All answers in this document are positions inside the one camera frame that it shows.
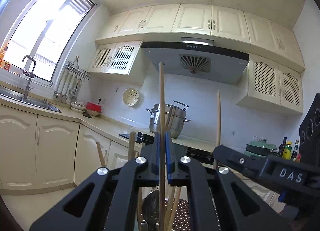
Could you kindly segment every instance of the stainless steel sink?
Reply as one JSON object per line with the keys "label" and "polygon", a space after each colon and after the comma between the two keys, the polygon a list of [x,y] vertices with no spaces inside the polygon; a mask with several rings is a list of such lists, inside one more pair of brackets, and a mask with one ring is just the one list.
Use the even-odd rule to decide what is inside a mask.
{"label": "stainless steel sink", "polygon": [[44,108],[44,109],[47,109],[47,110],[51,110],[51,111],[62,113],[58,108],[56,108],[55,106],[51,105],[46,100],[40,100],[40,99],[36,99],[36,98],[33,98],[33,97],[24,98],[23,94],[18,93],[18,92],[13,91],[13,90],[10,90],[10,89],[7,89],[7,88],[2,87],[2,86],[0,86],[0,95],[15,99],[15,100],[20,101],[20,102],[25,103],[25,104],[29,104],[29,105],[33,105],[33,106],[36,106],[36,107]]}

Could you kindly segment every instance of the range hood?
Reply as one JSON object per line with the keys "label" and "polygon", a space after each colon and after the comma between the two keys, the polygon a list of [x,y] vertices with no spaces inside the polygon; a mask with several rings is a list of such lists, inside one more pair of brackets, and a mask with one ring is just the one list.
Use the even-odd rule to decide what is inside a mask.
{"label": "range hood", "polygon": [[165,73],[231,85],[237,84],[249,62],[247,53],[195,43],[145,41],[141,49],[158,71],[162,61]]}

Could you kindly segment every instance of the stainless steel pot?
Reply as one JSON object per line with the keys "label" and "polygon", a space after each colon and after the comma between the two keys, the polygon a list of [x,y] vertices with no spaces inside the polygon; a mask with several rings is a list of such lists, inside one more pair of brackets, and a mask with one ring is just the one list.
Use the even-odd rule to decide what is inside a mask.
{"label": "stainless steel pot", "polygon": [[[171,138],[177,138],[183,128],[185,122],[190,122],[192,120],[186,120],[186,110],[188,105],[175,101],[174,102],[184,106],[183,109],[175,105],[165,104],[165,125],[167,130],[170,130]],[[150,132],[160,132],[160,104],[155,104],[153,109],[147,109],[150,115],[149,129]]]}

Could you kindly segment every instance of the silver screw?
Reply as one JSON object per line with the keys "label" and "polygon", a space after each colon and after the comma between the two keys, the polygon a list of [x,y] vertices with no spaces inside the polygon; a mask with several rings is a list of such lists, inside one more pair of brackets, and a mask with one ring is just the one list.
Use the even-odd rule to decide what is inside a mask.
{"label": "silver screw", "polygon": [[99,169],[97,170],[97,173],[98,173],[99,175],[106,175],[106,174],[108,173],[108,169],[107,169],[107,168],[99,168]]}
{"label": "silver screw", "polygon": [[221,174],[227,174],[229,169],[227,167],[220,167],[218,170]]}
{"label": "silver screw", "polygon": [[183,162],[183,163],[189,163],[189,162],[191,162],[191,159],[188,156],[182,156],[180,158],[180,161]]}
{"label": "silver screw", "polygon": [[147,160],[145,159],[145,157],[138,157],[136,158],[136,163],[138,164],[144,164]]}

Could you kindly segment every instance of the tiled floor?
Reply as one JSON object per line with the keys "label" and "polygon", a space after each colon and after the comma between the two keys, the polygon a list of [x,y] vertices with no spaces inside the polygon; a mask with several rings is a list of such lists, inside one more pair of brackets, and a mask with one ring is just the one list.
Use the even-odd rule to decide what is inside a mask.
{"label": "tiled floor", "polygon": [[36,195],[2,195],[1,197],[17,223],[28,231],[35,220],[73,189],[74,187]]}

